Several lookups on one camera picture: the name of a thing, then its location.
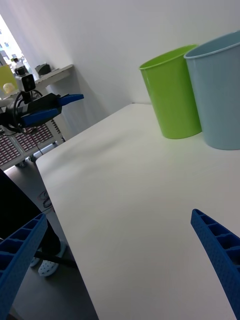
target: black device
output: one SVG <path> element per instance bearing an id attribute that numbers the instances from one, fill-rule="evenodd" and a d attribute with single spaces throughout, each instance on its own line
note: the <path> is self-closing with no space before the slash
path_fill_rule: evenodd
<path id="1" fill-rule="evenodd" d="M 28 93 L 36 88 L 34 76 L 27 73 L 23 66 L 17 68 L 16 71 L 16 83 L 20 91 Z"/>
<path id="2" fill-rule="evenodd" d="M 0 100 L 0 125 L 14 133 L 31 135 L 36 127 L 45 124 L 62 112 L 62 106 L 84 98 L 83 94 L 49 93 L 42 95 L 36 90 L 32 74 L 27 73 L 24 67 L 17 70 L 16 81 L 20 89 L 14 103 L 12 100 Z"/>

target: table surface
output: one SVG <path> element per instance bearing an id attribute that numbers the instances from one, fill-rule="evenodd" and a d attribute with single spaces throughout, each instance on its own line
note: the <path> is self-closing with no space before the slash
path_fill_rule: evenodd
<path id="1" fill-rule="evenodd" d="M 37 160 L 99 320 L 233 320 L 191 224 L 240 234 L 240 150 L 162 136 L 131 104 Z"/>

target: black pants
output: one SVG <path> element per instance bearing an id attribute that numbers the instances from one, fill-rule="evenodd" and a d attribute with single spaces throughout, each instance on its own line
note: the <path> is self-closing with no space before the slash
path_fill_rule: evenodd
<path id="1" fill-rule="evenodd" d="M 0 170 L 0 238 L 7 238 L 40 213 L 39 208 Z M 48 221 L 40 247 L 50 255 L 60 251 L 59 237 Z"/>

